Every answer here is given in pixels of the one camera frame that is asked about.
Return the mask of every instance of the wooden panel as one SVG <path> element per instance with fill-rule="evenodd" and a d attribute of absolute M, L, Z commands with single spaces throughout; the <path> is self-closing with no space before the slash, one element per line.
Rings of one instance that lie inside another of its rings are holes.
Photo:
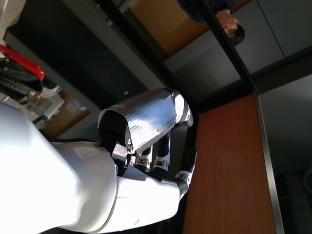
<path fill-rule="evenodd" d="M 67 105 L 74 106 L 73 102 L 76 100 L 74 97 L 69 95 L 66 91 L 61 90 L 59 95 L 64 100 L 63 105 L 59 109 L 59 113 L 52 118 L 51 121 L 47 122 L 47 125 L 42 132 L 51 138 L 58 137 L 61 133 L 65 132 L 67 129 L 71 128 L 74 124 L 86 117 L 90 111 L 81 110 L 78 107 L 72 110 L 67 108 Z"/>
<path fill-rule="evenodd" d="M 274 234 L 253 96 L 199 116 L 184 234 Z"/>
<path fill-rule="evenodd" d="M 238 0 L 235 10 L 249 0 Z M 136 0 L 131 10 L 160 46 L 172 55 L 209 28 L 192 21 L 176 0 Z"/>

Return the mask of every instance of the wall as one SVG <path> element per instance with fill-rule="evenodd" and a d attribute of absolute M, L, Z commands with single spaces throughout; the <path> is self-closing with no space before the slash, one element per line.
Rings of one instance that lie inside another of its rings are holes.
<path fill-rule="evenodd" d="M 60 107 L 59 112 L 47 122 L 45 128 L 41 130 L 45 136 L 50 138 L 58 137 L 61 133 L 90 114 L 88 109 L 81 110 L 78 108 L 74 104 L 76 98 L 65 90 L 61 90 L 59 95 L 64 100 L 63 105 Z"/>
<path fill-rule="evenodd" d="M 312 167 L 312 75 L 261 95 L 275 175 Z"/>
<path fill-rule="evenodd" d="M 98 135 L 98 115 L 91 113 L 58 136 L 60 139 L 85 138 L 100 142 Z"/>
<path fill-rule="evenodd" d="M 312 30 L 308 30 L 311 8 L 309 0 L 252 0 L 234 12 L 245 29 L 245 40 L 236 50 L 251 74 L 272 64 L 287 63 L 294 54 L 312 45 Z M 211 31 L 164 64 L 195 101 L 239 79 Z"/>

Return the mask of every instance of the dark gray wall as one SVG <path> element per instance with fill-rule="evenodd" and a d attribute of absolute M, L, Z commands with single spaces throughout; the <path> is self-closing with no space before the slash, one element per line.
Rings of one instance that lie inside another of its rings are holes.
<path fill-rule="evenodd" d="M 276 175 L 312 167 L 312 75 L 261 95 Z"/>
<path fill-rule="evenodd" d="M 98 113 L 91 113 L 58 136 L 60 139 L 86 138 L 100 142 L 98 135 Z"/>
<path fill-rule="evenodd" d="M 258 0 L 285 56 L 312 45 L 311 0 Z"/>

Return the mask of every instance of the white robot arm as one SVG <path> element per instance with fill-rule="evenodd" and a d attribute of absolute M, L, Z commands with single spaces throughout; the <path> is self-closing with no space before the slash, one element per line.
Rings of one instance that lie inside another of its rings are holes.
<path fill-rule="evenodd" d="M 49 142 L 19 110 L 1 103 L 1 231 L 109 233 L 174 216 L 191 182 L 196 149 L 185 155 L 176 178 L 165 180 L 169 132 L 192 123 L 181 94 L 158 89 L 102 111 L 101 142 Z M 148 212 L 159 197 L 166 199 Z"/>

